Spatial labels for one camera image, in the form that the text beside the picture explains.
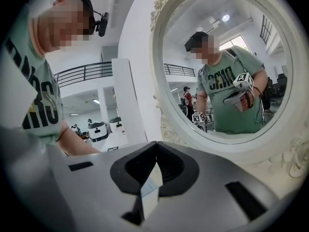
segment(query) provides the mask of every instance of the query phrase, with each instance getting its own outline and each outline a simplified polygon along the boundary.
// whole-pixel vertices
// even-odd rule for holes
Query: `white mirror frame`
[[[283,182],[294,179],[289,187],[287,183],[277,187],[279,196],[295,189],[309,169],[309,43],[298,18],[285,0],[247,0],[270,19],[281,37],[290,67],[286,93],[274,118],[259,132],[244,138],[219,138],[189,122],[178,108],[166,80],[164,31],[169,18],[184,1],[156,0],[155,11],[151,13],[151,68],[154,98],[162,113],[163,140],[225,157],[269,186],[274,179],[266,174],[280,176]]]

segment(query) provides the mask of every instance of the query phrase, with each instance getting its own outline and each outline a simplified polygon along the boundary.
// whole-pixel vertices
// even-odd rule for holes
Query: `white pillar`
[[[112,59],[112,75],[117,107],[129,144],[147,141],[140,108],[137,103],[128,59]]]
[[[102,120],[103,120],[104,123],[109,125],[104,89],[102,87],[98,88],[98,101],[100,102],[100,110],[101,110]]]
[[[155,0],[134,0],[123,26],[118,58],[130,60],[132,77],[148,141],[160,141],[161,111],[153,98],[155,85],[150,69],[150,13]]]

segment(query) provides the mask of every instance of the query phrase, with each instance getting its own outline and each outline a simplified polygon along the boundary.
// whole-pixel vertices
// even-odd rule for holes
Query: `person in red shirt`
[[[187,105],[187,108],[188,108],[188,115],[187,115],[187,118],[192,121],[192,114],[194,113],[194,110],[193,110],[193,105],[192,105],[192,96],[191,94],[189,93],[189,87],[185,86],[183,87],[183,90],[184,90],[184,94],[183,96],[186,97],[186,99],[189,101],[189,104]]]

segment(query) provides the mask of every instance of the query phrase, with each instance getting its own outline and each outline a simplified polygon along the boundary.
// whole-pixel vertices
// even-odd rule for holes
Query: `black metal railing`
[[[174,64],[164,64],[164,70],[166,75],[195,76],[194,69]]]
[[[272,29],[272,24],[270,23],[270,20],[268,20],[267,17],[263,15],[263,22],[262,22],[260,37],[263,39],[265,44],[267,44],[268,42],[271,29]]]
[[[112,76],[112,62],[86,64],[59,72],[54,76],[59,87],[90,79]]]

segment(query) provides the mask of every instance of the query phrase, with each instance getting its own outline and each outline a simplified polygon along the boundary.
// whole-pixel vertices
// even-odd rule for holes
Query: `hand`
[[[249,108],[251,108],[254,104],[254,96],[256,96],[255,94],[253,95],[250,91],[247,91],[246,92],[247,95],[249,96],[249,100],[250,100],[250,103],[248,104],[248,101],[245,97],[245,95],[241,96],[240,100],[241,100],[241,106],[242,106],[242,111],[246,111],[248,110]]]

